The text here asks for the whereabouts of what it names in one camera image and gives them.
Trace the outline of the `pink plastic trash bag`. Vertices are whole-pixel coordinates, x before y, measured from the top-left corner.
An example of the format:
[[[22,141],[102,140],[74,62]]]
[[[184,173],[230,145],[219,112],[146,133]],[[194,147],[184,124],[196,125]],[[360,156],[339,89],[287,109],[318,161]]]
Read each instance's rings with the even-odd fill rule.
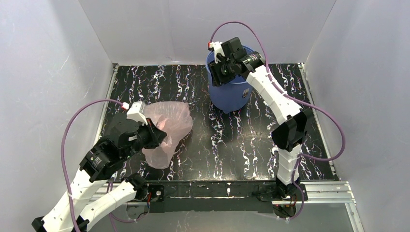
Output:
[[[166,132],[167,136],[155,149],[143,149],[148,165],[155,169],[169,167],[180,141],[193,127],[189,104],[181,101],[162,101],[147,105],[143,114],[150,118],[155,126]]]

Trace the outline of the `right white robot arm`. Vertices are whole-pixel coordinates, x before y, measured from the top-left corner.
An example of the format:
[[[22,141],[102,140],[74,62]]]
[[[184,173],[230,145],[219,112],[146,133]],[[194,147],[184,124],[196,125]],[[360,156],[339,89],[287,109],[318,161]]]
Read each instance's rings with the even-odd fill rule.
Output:
[[[278,126],[271,133],[279,163],[274,193],[276,197],[292,196],[298,185],[298,157],[313,113],[286,97],[283,88],[269,77],[271,72],[264,57],[256,51],[247,53],[238,37],[223,43],[209,42],[208,50],[214,54],[207,65],[213,86],[227,85],[240,76],[259,93],[276,117]]]

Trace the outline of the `blue plastic trash bin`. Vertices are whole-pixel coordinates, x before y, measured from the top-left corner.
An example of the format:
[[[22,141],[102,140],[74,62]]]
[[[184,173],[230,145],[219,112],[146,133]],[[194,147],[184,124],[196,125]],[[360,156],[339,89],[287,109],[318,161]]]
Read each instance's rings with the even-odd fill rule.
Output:
[[[253,87],[241,76],[236,76],[231,82],[220,87],[212,85],[212,76],[208,67],[214,61],[214,52],[209,52],[206,58],[206,71],[208,79],[208,94],[213,105],[228,114],[244,107],[249,99]]]

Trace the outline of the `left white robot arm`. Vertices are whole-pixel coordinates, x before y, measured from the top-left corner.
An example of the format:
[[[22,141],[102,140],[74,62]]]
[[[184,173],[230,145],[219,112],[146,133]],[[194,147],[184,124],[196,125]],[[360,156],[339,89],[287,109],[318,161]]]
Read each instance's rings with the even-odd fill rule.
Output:
[[[47,215],[33,220],[34,230],[73,232],[76,222],[79,230],[86,232],[121,204],[142,200],[148,194],[146,180],[139,174],[131,174],[111,192],[90,201],[126,160],[142,149],[155,149],[166,136],[166,132],[157,128],[150,118],[146,124],[130,118],[118,121],[80,162],[70,184],[71,192],[65,192]]]

